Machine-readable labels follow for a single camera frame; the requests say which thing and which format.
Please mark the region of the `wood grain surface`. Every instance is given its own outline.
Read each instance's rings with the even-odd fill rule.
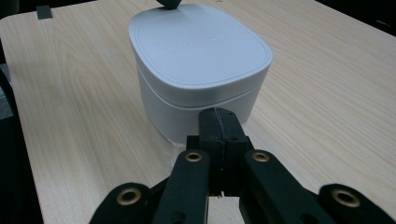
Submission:
[[[274,60],[244,126],[304,187],[340,183],[396,218],[396,38],[313,0],[187,0],[236,17]],[[99,0],[0,21],[46,223],[87,223],[117,185],[152,187],[180,147],[161,137],[139,92],[128,22],[160,5]],[[211,199],[208,223],[242,223]]]

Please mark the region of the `brass ring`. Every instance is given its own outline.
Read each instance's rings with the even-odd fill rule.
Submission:
[[[332,191],[332,197],[340,204],[348,207],[359,207],[361,201],[351,192],[344,189],[334,189]]]
[[[269,161],[270,160],[270,157],[262,152],[253,153],[252,157],[255,161]]]
[[[202,155],[196,152],[191,152],[185,156],[187,161],[200,161],[202,159]]]
[[[125,194],[127,193],[132,193],[132,197],[126,198]],[[139,201],[141,197],[142,193],[137,188],[123,189],[117,196],[117,203],[119,203],[120,205],[131,205]]]

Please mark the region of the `white lid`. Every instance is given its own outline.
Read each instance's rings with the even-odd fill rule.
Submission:
[[[272,61],[257,35],[208,6],[141,12],[129,35],[144,78],[174,105],[212,105],[249,91],[262,84]]]

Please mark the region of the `wooden table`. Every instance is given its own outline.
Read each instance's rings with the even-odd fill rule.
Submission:
[[[274,60],[245,125],[304,187],[341,183],[396,218],[396,38],[313,0],[186,0],[259,34]],[[117,185],[152,187],[179,148],[142,106],[127,25],[153,0],[102,0],[0,21],[46,223],[84,223]],[[241,223],[212,199],[209,223]]]

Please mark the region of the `white box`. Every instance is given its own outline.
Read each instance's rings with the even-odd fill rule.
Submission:
[[[209,6],[154,8],[129,23],[144,107],[154,126],[174,143],[198,133],[209,107],[248,120],[272,52],[256,34]]]

